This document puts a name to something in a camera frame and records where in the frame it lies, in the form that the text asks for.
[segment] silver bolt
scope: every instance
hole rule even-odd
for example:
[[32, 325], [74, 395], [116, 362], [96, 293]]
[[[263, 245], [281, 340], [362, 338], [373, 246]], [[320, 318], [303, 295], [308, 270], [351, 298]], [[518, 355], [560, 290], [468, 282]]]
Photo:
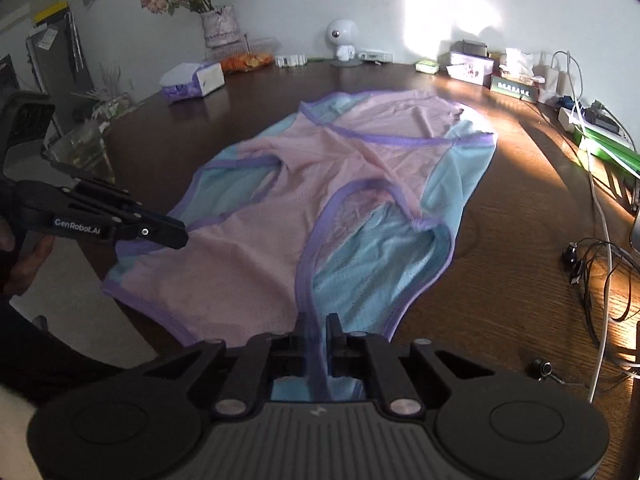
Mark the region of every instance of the silver bolt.
[[216, 402], [215, 408], [220, 415], [242, 415], [246, 404], [239, 399], [222, 399]]
[[391, 402], [389, 409], [396, 415], [415, 415], [420, 412], [422, 405], [413, 399], [396, 399]]

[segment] pink and blue garment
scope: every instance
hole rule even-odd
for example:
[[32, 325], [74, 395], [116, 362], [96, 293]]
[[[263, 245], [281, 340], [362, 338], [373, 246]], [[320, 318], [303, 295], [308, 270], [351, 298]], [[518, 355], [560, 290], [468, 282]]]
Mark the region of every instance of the pink and blue garment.
[[326, 376], [324, 318], [391, 338], [411, 302], [449, 265], [462, 210], [495, 151], [470, 108], [432, 91], [332, 94], [200, 168], [171, 211], [179, 251], [118, 244], [104, 290], [181, 343], [310, 322], [308, 381], [277, 399], [349, 398]]

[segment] wooden table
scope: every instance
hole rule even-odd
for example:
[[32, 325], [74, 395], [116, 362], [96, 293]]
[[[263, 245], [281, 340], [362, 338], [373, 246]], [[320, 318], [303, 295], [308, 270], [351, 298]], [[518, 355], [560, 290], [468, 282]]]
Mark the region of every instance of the wooden table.
[[[557, 123], [547, 119], [549, 110], [475, 85], [416, 73], [412, 66], [270, 67], [228, 76], [224, 88], [202, 100], [168, 106], [159, 94], [150, 97], [112, 126], [108, 155], [117, 184], [147, 208], [164, 213], [178, 202], [200, 165], [225, 146], [295, 112], [302, 100], [335, 91], [427, 86], [485, 114], [499, 134], [498, 149], [465, 208], [453, 263], [411, 306], [395, 341], [428, 337], [513, 370], [523, 370], [534, 357], [543, 356], [565, 380], [588, 382], [596, 349], [559, 256], [569, 241], [602, 233], [595, 227], [588, 175], [577, 149], [555, 129]], [[626, 244], [632, 223], [624, 207], [626, 195], [617, 190], [611, 172], [598, 168], [611, 238]], [[84, 252], [100, 277], [114, 263], [111, 250], [87, 246]], [[615, 280], [615, 312], [625, 294], [626, 281]], [[156, 349], [175, 348], [164, 329], [125, 310]], [[634, 322], [614, 330], [612, 337], [633, 348]], [[611, 378], [617, 372], [606, 365], [603, 375]], [[622, 478], [623, 443], [633, 433], [627, 423], [632, 418], [631, 387], [627, 381], [596, 398], [611, 436], [598, 478]], [[586, 396], [585, 388], [573, 391]]]

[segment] wall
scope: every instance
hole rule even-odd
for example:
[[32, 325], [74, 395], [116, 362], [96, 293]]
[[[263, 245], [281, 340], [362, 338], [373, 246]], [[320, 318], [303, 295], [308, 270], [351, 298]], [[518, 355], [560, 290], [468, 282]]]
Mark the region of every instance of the wall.
[[[97, 0], [89, 10], [80, 0], [69, 1], [94, 78], [100, 62], [119, 64], [123, 90], [131, 91], [131, 81], [137, 98], [155, 92], [159, 77], [178, 62], [203, 57], [200, 22], [194, 14], [179, 10], [173, 18], [155, 16], [140, 9], [138, 0]], [[20, 2], [1, 0], [0, 18]], [[635, 91], [640, 65], [627, 61], [635, 59], [640, 44], [637, 0], [215, 2], [234, 4], [242, 28], [253, 37], [278, 37], [289, 53], [330, 56], [324, 31], [338, 17], [357, 22], [357, 46], [386, 50], [399, 62], [437, 56], [460, 38], [480, 38], [497, 50], [506, 46], [529, 52], [569, 49], [584, 73], [585, 99], [604, 102], [640, 142]], [[0, 54], [3, 43], [1, 34]]]
[[584, 73], [584, 97], [599, 99], [640, 142], [636, 85], [640, 65], [637, 0], [222, 0], [243, 28], [274, 35], [289, 53], [330, 55], [324, 30], [334, 18], [358, 24], [356, 46], [394, 60], [434, 57], [451, 40], [480, 38], [489, 47], [526, 52], [569, 49]]

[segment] vase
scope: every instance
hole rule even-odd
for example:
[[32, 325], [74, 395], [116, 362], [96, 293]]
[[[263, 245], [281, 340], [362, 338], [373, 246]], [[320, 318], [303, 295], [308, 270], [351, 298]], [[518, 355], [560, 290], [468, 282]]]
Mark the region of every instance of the vase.
[[209, 12], [203, 12], [200, 17], [207, 48], [216, 48], [240, 40], [240, 27], [232, 6], [214, 7]]

